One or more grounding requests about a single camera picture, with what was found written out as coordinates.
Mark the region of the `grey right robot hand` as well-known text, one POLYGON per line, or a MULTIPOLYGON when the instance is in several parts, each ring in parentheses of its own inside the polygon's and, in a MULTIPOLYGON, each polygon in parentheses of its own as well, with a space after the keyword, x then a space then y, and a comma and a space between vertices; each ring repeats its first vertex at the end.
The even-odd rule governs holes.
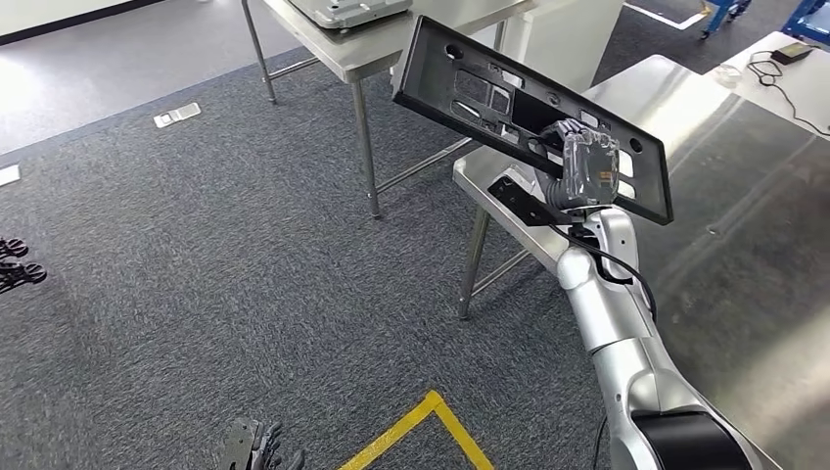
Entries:
POLYGON ((619 190, 619 141, 569 117, 545 127, 528 147, 551 160, 547 148, 556 142, 562 143, 563 174, 555 178, 537 169, 534 194, 563 212, 611 205, 619 190))

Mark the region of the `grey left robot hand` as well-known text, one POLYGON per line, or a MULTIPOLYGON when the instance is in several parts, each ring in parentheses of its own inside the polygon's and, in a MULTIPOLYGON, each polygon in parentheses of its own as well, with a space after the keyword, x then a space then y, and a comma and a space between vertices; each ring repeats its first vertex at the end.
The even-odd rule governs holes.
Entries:
POLYGON ((257 423, 248 469, 281 469, 283 463, 285 463, 285 469, 303 469, 306 457, 305 450, 298 449, 290 459, 285 460, 280 453, 282 435, 283 425, 281 422, 271 425, 257 423))

